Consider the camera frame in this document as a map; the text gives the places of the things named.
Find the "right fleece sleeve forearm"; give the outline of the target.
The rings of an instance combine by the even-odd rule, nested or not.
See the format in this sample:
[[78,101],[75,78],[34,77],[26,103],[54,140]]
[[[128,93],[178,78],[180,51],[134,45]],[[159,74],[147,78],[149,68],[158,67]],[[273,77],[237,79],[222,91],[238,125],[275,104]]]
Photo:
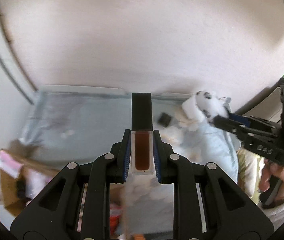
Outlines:
[[261,203],[258,204],[258,207],[272,222],[274,230],[277,230],[284,223],[284,203],[270,209],[264,209]]

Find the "person's right hand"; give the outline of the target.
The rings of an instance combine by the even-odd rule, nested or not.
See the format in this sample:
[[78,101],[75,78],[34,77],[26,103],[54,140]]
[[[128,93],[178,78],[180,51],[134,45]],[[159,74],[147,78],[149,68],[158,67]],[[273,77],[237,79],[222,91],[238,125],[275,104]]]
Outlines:
[[273,203],[275,205],[280,205],[284,203],[284,166],[277,163],[266,161],[261,172],[261,179],[259,182],[259,190],[261,192],[266,192],[270,188],[269,180],[274,176],[281,181],[281,185],[275,195]]

